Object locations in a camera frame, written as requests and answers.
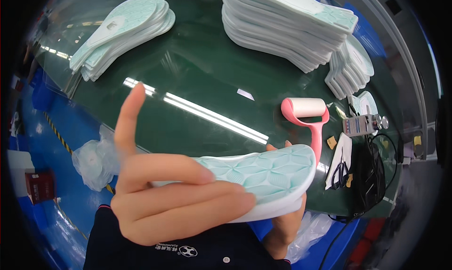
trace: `yellow sticker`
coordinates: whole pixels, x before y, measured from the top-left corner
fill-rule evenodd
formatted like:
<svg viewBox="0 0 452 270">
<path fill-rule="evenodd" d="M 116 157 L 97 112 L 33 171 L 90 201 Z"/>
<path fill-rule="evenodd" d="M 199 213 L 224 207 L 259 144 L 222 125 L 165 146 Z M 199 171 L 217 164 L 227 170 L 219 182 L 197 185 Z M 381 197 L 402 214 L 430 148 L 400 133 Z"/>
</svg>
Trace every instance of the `yellow sticker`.
<svg viewBox="0 0 452 270">
<path fill-rule="evenodd" d="M 348 175 L 348 180 L 347 180 L 347 184 L 346 184 L 347 188 L 352 186 L 352 181 L 353 181 L 353 174 L 350 174 L 350 175 Z"/>
<path fill-rule="evenodd" d="M 422 144 L 421 136 L 415 136 L 415 145 Z"/>
<path fill-rule="evenodd" d="M 336 144 L 338 144 L 336 142 L 336 139 L 334 136 L 330 137 L 329 139 L 326 140 L 326 143 L 328 143 L 328 146 L 330 147 L 330 149 L 334 149 Z"/>
</svg>

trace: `stack of insoles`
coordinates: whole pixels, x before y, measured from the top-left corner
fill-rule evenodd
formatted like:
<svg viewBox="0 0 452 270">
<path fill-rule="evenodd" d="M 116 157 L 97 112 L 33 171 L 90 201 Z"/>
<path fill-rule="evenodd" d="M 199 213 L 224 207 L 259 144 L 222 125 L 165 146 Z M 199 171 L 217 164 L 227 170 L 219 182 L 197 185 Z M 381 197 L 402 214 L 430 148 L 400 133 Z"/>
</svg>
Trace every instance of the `stack of insoles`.
<svg viewBox="0 0 452 270">
<path fill-rule="evenodd" d="M 222 20 L 236 44 L 284 57 L 308 73 L 339 51 L 358 17 L 315 0 L 223 0 Z"/>
<path fill-rule="evenodd" d="M 341 100 L 365 88 L 373 75 L 372 61 L 368 53 L 361 43 L 350 35 L 340 50 L 331 55 L 330 72 L 325 83 Z"/>
<path fill-rule="evenodd" d="M 176 16 L 165 0 L 127 0 L 115 7 L 72 56 L 69 67 L 80 67 L 85 81 L 95 81 L 132 48 L 167 32 Z"/>
</svg>

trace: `hand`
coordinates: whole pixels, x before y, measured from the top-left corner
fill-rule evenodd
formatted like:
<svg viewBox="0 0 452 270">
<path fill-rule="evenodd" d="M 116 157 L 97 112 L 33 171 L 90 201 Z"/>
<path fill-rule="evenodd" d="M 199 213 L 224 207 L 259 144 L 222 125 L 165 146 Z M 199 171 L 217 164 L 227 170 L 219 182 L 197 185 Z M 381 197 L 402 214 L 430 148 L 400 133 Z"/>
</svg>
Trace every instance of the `hand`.
<svg viewBox="0 0 452 270">
<path fill-rule="evenodd" d="M 124 101 L 115 144 L 121 160 L 111 201 L 124 237 L 144 246 L 197 235 L 245 215 L 256 205 L 238 184 L 214 181 L 211 171 L 176 154 L 137 154 L 135 130 L 145 101 L 139 83 Z M 180 181 L 152 187 L 153 181 Z"/>
<path fill-rule="evenodd" d="M 286 141 L 284 147 L 292 144 Z M 276 148 L 267 144 L 267 151 Z M 306 193 L 302 195 L 303 203 L 299 210 L 272 219 L 273 229 L 263 238 L 264 247 L 274 259 L 283 259 L 287 254 L 287 247 L 295 240 L 298 228 L 302 223 L 306 207 Z"/>
</svg>

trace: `dark navy shirt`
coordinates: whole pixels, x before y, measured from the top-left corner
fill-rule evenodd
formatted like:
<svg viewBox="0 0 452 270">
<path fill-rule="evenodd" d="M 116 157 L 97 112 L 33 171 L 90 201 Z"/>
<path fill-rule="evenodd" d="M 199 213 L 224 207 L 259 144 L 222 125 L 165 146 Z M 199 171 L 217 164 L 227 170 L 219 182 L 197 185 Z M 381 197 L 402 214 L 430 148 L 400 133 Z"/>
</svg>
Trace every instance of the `dark navy shirt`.
<svg viewBox="0 0 452 270">
<path fill-rule="evenodd" d="M 124 238 L 108 205 L 96 212 L 83 267 L 91 269 L 289 270 L 274 260 L 246 223 L 224 224 L 194 237 L 141 246 Z"/>
</svg>

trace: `lint roller handle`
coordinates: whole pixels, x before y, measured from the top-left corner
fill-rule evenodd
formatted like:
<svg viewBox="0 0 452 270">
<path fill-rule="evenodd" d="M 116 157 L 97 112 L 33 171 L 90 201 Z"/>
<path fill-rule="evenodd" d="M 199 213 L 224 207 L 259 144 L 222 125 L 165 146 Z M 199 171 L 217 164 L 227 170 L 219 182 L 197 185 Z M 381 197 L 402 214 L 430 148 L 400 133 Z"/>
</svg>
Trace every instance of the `lint roller handle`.
<svg viewBox="0 0 452 270">
<path fill-rule="evenodd" d="M 315 154 L 315 166 L 319 165 L 320 155 L 322 154 L 322 125 L 312 124 L 309 126 L 312 134 L 311 149 Z"/>
</svg>

